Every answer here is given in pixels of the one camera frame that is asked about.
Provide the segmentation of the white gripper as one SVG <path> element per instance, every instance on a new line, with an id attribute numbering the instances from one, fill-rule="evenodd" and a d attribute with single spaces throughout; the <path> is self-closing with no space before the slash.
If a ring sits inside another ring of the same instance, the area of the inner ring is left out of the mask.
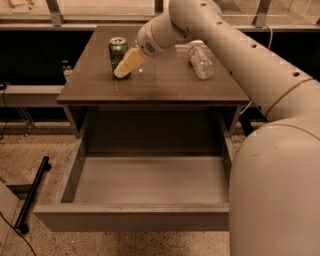
<path id="1" fill-rule="evenodd" d="M 114 75 L 122 79 L 131 71 L 141 66 L 147 56 L 158 56 L 165 52 L 154 39 L 150 22 L 144 24 L 137 34 L 138 48 L 130 48 L 114 70 Z"/>

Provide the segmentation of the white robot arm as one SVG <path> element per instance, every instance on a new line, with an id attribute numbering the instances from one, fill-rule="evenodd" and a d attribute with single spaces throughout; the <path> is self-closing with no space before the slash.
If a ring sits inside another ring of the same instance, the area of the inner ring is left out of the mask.
<path id="1" fill-rule="evenodd" d="M 214 0 L 170 0 L 116 67 L 122 78 L 178 42 L 202 40 L 267 124 L 251 133 L 229 183 L 231 256 L 320 256 L 320 83 L 243 34 Z"/>

